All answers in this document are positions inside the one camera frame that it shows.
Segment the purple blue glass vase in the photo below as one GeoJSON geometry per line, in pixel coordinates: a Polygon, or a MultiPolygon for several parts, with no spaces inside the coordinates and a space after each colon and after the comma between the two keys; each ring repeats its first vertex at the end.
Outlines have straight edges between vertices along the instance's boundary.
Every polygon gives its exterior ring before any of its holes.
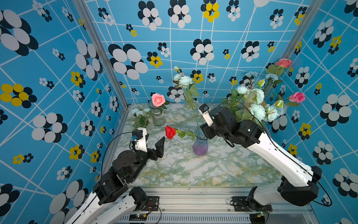
{"type": "Polygon", "coordinates": [[[193,152],[197,156],[205,156],[208,153],[208,138],[199,127],[196,128],[194,133],[196,136],[193,144],[193,152]]]}

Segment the clear ribbed glass vase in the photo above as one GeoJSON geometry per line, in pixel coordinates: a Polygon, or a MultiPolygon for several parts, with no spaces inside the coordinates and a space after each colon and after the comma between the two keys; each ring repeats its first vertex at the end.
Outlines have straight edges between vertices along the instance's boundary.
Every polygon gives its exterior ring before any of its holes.
{"type": "Polygon", "coordinates": [[[148,105],[152,111],[153,124],[158,127],[163,126],[166,123],[163,109],[161,107],[154,106],[152,101],[150,101],[148,105]]]}

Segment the white blue flower bunch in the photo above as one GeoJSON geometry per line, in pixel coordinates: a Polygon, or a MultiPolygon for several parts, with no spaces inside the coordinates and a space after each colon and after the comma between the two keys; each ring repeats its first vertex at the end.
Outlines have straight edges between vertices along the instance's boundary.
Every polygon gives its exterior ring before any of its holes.
{"type": "Polygon", "coordinates": [[[239,86],[231,91],[222,104],[229,108],[237,121],[251,120],[257,124],[272,122],[285,112],[285,103],[278,100],[273,104],[265,102],[265,92],[270,90],[278,77],[269,74],[266,78],[250,81],[248,86],[239,86]]]}

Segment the white blue flower stem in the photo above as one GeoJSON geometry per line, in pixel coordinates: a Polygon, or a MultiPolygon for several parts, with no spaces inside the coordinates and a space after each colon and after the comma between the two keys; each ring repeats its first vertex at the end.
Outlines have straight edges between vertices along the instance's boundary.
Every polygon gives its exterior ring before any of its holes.
{"type": "Polygon", "coordinates": [[[180,67],[174,66],[173,69],[177,74],[173,78],[175,87],[180,87],[184,91],[185,102],[188,108],[193,112],[194,118],[199,128],[198,116],[197,116],[197,103],[194,98],[198,97],[197,87],[190,76],[186,76],[180,67]]]}

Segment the pink rose stem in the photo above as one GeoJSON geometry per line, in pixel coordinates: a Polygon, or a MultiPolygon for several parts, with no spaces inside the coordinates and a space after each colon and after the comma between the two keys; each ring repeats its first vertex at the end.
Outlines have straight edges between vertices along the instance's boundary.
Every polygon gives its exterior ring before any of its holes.
{"type": "Polygon", "coordinates": [[[152,103],[157,108],[166,109],[166,106],[170,104],[170,101],[166,100],[163,95],[155,93],[152,95],[152,103]]]}

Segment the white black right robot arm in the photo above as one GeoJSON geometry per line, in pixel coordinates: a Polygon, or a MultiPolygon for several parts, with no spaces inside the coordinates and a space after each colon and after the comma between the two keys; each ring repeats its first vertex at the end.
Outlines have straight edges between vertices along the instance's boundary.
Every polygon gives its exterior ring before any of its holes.
{"type": "Polygon", "coordinates": [[[252,211],[267,211],[273,202],[286,201],[305,206],[318,197],[321,168],[308,166],[284,151],[254,121],[238,122],[227,107],[210,109],[207,104],[202,104],[198,111],[205,120],[200,128],[206,138],[217,136],[230,147],[241,145],[262,157],[282,175],[275,183],[253,187],[242,206],[252,211]]]}

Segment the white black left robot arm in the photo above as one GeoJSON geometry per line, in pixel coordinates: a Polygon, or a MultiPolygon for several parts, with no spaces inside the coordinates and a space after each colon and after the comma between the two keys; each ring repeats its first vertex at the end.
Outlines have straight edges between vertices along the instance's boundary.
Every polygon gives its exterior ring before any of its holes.
{"type": "Polygon", "coordinates": [[[113,224],[124,215],[142,210],[148,202],[148,196],[141,187],[130,189],[128,184],[135,182],[148,160],[158,160],[164,155],[165,137],[155,148],[146,151],[126,150],[112,163],[93,187],[83,206],[67,221],[68,224],[113,224]]]}

